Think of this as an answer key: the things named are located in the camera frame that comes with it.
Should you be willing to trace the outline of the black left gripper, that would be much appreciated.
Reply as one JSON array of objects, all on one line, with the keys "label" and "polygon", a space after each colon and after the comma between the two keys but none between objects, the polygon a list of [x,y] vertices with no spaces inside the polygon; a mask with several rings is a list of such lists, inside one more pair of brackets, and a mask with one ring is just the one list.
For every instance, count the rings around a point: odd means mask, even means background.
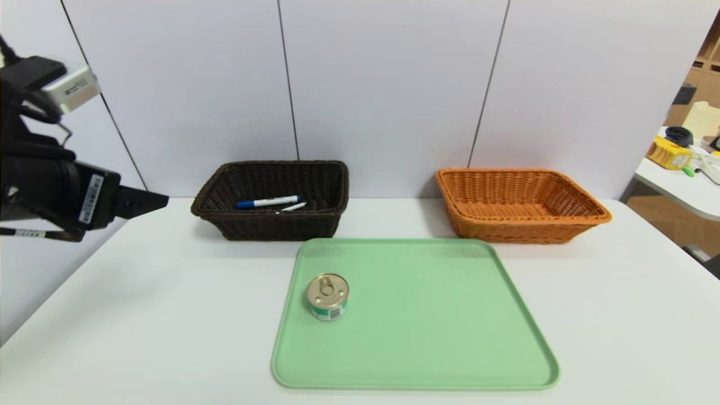
[{"label": "black left gripper", "polygon": [[69,150],[2,152],[2,221],[42,219],[66,232],[103,229],[167,207],[167,195],[119,186],[118,173]]}]

